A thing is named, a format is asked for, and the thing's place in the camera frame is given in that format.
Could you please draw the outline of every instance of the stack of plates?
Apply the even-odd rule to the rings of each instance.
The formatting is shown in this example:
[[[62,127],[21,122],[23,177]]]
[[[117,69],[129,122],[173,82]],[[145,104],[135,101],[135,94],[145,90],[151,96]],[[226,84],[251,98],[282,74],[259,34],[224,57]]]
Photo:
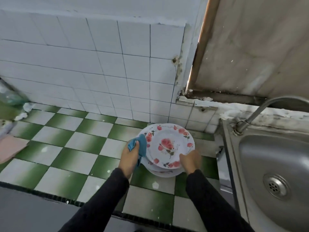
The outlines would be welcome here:
[[[144,128],[147,140],[146,157],[141,163],[149,172],[163,178],[170,178],[183,172],[179,155],[187,155],[195,149],[191,134],[176,124],[153,124]]]

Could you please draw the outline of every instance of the hand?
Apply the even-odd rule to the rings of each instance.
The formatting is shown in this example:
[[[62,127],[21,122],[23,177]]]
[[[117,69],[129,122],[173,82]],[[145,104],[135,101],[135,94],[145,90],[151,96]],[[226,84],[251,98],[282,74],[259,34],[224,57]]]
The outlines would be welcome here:
[[[129,151],[128,149],[129,142],[130,141],[127,142],[125,148],[122,151],[120,162],[118,165],[118,168],[122,170],[123,174],[127,179],[131,177],[131,174],[134,171],[134,168],[138,160],[138,149],[139,149],[139,142],[136,141],[133,150]]]
[[[191,151],[186,156],[180,154],[179,158],[181,165],[188,175],[201,167],[202,157],[197,150]]]

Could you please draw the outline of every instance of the person's left hand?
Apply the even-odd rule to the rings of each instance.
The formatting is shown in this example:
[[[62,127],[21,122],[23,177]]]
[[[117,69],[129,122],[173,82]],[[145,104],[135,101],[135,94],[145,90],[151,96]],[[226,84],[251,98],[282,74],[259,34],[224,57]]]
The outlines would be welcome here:
[[[131,177],[131,174],[134,171],[134,168],[138,160],[138,149],[139,149],[139,142],[136,141],[133,150],[129,151],[128,149],[129,142],[130,141],[127,142],[125,148],[122,151],[120,162],[118,165],[118,168],[122,170],[123,174],[127,179]]]

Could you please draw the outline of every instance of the drain strainer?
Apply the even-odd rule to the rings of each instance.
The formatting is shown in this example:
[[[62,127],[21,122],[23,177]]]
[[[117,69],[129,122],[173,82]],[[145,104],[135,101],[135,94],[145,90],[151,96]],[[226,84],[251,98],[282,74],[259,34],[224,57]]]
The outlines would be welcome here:
[[[263,182],[268,192],[276,198],[286,200],[290,197],[290,189],[286,181],[281,176],[275,174],[265,174],[263,177]]]

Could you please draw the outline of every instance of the person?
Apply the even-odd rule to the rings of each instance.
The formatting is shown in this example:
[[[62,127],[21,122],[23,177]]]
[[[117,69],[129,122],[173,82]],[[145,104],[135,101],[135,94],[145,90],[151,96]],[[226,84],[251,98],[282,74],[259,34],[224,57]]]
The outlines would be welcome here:
[[[132,151],[129,151],[126,145],[118,168],[114,169],[102,187],[63,225],[60,232],[104,231],[117,203],[129,188],[128,180],[137,163],[138,149],[138,141]],[[180,163],[188,174],[186,192],[208,232],[254,232],[199,170],[201,156],[196,150],[186,156],[180,154]]]

